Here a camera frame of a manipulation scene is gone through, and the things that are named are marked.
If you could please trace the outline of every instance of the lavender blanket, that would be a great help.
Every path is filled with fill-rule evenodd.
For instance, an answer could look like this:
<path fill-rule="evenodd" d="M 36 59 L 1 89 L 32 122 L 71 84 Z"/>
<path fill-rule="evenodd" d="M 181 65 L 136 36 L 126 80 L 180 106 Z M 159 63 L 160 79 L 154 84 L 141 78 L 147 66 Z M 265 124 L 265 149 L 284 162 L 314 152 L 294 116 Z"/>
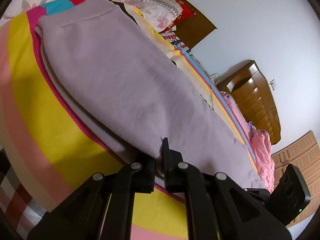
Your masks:
<path fill-rule="evenodd" d="M 264 187 L 246 146 L 118 5 L 87 0 L 41 17 L 39 26 L 56 87 L 122 158 L 125 151 L 131 161 L 137 148 L 160 159 L 168 137 L 170 148 L 202 172 Z"/>

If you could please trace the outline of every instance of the plaid fabric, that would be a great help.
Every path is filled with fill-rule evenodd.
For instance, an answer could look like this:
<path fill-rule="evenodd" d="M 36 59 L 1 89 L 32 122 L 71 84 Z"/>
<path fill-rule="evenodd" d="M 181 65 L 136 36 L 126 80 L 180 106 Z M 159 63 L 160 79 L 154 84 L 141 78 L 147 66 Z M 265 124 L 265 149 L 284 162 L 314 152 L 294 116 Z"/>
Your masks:
<path fill-rule="evenodd" d="M 191 49 L 189 49 L 174 32 L 165 32 L 165 33 L 159 33 L 159 34 L 165 40 L 169 41 L 172 45 L 176 45 L 178 47 L 183 48 L 187 53 L 191 52 Z"/>
<path fill-rule="evenodd" d="M 20 183 L 4 150 L 0 152 L 0 208 L 23 239 L 46 214 Z"/>

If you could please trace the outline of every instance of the yellow stripe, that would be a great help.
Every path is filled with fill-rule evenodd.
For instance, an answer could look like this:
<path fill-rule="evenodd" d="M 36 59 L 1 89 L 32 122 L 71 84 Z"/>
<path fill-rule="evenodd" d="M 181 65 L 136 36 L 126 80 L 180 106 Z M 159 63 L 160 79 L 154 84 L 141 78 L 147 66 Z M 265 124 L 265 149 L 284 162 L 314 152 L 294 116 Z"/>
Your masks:
<path fill-rule="evenodd" d="M 169 236 L 188 238 L 185 205 L 155 188 L 149 194 L 136 194 L 132 223 Z"/>
<path fill-rule="evenodd" d="M 31 136 L 55 170 L 74 189 L 97 171 L 117 172 L 121 164 L 84 135 L 43 78 L 26 13 L 11 21 L 9 37 L 15 101 Z"/>

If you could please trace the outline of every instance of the checkered blanket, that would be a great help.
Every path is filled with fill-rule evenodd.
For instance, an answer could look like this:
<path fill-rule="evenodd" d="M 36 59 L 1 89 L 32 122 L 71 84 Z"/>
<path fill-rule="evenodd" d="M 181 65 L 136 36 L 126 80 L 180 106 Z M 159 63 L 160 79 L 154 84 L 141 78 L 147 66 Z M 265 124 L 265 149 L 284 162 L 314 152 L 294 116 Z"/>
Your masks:
<path fill-rule="evenodd" d="M 47 213 L 22 186 L 4 150 L 0 152 L 0 208 L 23 239 Z"/>

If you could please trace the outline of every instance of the pink cloth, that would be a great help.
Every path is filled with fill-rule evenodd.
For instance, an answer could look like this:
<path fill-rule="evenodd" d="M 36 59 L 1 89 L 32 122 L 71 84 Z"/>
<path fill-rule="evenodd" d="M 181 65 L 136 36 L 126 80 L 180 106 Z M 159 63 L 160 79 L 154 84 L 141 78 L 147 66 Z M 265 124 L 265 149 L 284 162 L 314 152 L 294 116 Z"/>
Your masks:
<path fill-rule="evenodd" d="M 252 126 L 253 136 L 251 138 L 251 147 L 256 156 L 256 167 L 260 178 L 266 184 L 266 189 L 273 192 L 275 182 L 275 163 L 271 158 L 272 145 L 270 136 L 265 130 L 256 130 Z"/>
<path fill-rule="evenodd" d="M 254 126 L 250 127 L 247 121 L 244 119 L 233 97 L 226 92 L 220 93 L 227 102 L 235 117 L 238 119 L 238 122 L 241 125 L 242 129 L 244 130 L 244 133 L 247 136 L 251 144 L 253 153 L 256 157 L 256 167 L 258 170 L 258 174 L 264 181 L 265 188 L 272 193 L 274 190 L 275 182 L 275 163 L 271 158 L 272 145 L 268 132 L 265 130 L 256 130 Z"/>

